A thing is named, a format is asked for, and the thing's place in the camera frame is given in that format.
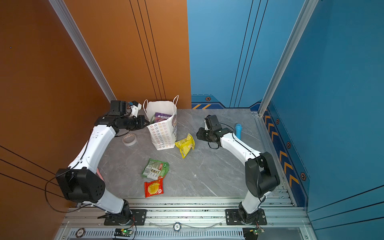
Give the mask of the red yellow snack packet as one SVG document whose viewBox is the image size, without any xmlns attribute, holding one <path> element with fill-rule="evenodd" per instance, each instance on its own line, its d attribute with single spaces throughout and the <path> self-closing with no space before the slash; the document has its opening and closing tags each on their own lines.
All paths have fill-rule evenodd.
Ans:
<svg viewBox="0 0 384 240">
<path fill-rule="evenodd" d="M 164 193 L 163 179 L 158 179 L 150 183 L 145 182 L 145 197 L 149 198 Z"/>
</svg>

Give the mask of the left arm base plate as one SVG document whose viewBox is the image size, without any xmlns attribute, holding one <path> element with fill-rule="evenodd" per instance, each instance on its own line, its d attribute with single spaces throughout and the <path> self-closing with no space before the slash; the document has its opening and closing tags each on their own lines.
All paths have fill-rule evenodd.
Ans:
<svg viewBox="0 0 384 240">
<path fill-rule="evenodd" d="M 105 214 L 98 217 L 104 219 L 105 226 L 143 226 L 147 217 L 146 209 L 129 210 L 127 214 Z"/>
</svg>

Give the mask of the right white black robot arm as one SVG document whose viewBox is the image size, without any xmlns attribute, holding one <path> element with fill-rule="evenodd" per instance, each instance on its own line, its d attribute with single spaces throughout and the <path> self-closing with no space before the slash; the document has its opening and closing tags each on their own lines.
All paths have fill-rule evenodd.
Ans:
<svg viewBox="0 0 384 240">
<path fill-rule="evenodd" d="M 198 140 L 216 143 L 228 150 L 245 167 L 245 180 L 248 192 L 239 203 L 238 209 L 227 210 L 228 225 L 267 225 L 266 215 L 261 204 L 280 185 L 280 177 L 273 156 L 261 153 L 246 145 L 233 130 L 223 128 L 217 116 L 205 117 L 205 127 L 199 128 Z"/>
</svg>

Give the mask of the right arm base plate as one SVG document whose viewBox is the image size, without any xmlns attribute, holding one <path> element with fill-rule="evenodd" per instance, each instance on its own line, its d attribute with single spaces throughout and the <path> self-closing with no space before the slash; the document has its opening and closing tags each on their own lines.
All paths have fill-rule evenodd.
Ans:
<svg viewBox="0 0 384 240">
<path fill-rule="evenodd" d="M 252 214 L 248 214 L 242 209 L 226 209 L 226 223 L 229 226 L 235 225 L 259 225 L 266 226 L 267 217 L 263 209 L 258 209 Z"/>
</svg>

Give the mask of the purple Fox's candy bag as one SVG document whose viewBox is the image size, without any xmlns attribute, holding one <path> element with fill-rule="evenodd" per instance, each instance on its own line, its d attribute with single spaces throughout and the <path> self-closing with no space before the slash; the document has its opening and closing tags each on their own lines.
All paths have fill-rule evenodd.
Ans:
<svg viewBox="0 0 384 240">
<path fill-rule="evenodd" d="M 159 123 L 168 120 L 172 115 L 163 114 L 163 113 L 155 113 L 153 117 L 153 123 Z"/>
</svg>

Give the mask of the white printed paper bag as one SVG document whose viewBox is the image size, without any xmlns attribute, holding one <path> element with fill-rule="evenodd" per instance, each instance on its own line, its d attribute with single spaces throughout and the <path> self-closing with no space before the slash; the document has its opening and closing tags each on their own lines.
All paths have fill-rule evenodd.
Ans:
<svg viewBox="0 0 384 240">
<path fill-rule="evenodd" d="M 151 141 L 156 150 L 166 150 L 175 147 L 177 141 L 177 103 L 179 95 L 176 95 L 173 101 L 155 101 L 145 100 L 143 110 L 151 122 L 147 128 L 150 132 Z M 155 123 L 155 115 L 169 115 L 169 118 Z"/>
</svg>

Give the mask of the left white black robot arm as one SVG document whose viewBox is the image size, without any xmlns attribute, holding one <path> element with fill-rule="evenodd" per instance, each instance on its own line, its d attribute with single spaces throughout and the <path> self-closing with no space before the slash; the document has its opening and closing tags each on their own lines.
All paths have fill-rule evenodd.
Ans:
<svg viewBox="0 0 384 240">
<path fill-rule="evenodd" d="M 141 108 L 136 101 L 111 101 L 110 110 L 97 118 L 78 156 L 66 169 L 56 173 L 56 181 L 66 200 L 93 205 L 105 211 L 103 219 L 117 225 L 130 225 L 134 217 L 129 203 L 106 189 L 105 182 L 97 174 L 98 166 L 107 146 L 120 130 L 141 130 L 150 124 L 145 116 L 139 115 Z"/>
</svg>

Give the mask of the yellow snack bag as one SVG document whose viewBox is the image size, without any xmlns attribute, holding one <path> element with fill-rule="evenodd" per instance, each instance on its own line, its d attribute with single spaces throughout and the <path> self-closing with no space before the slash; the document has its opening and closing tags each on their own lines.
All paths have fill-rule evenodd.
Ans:
<svg viewBox="0 0 384 240">
<path fill-rule="evenodd" d="M 180 150 L 182 158 L 185 159 L 190 150 L 195 149 L 195 140 L 191 134 L 188 134 L 185 139 L 177 141 L 175 146 Z"/>
</svg>

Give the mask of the green white snack packet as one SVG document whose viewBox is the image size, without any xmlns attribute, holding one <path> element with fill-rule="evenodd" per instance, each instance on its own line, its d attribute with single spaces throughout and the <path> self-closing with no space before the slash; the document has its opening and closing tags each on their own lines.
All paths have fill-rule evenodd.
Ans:
<svg viewBox="0 0 384 240">
<path fill-rule="evenodd" d="M 142 171 L 142 178 L 151 180 L 159 180 L 166 177 L 169 172 L 170 165 L 168 162 L 149 159 L 146 167 Z"/>
</svg>

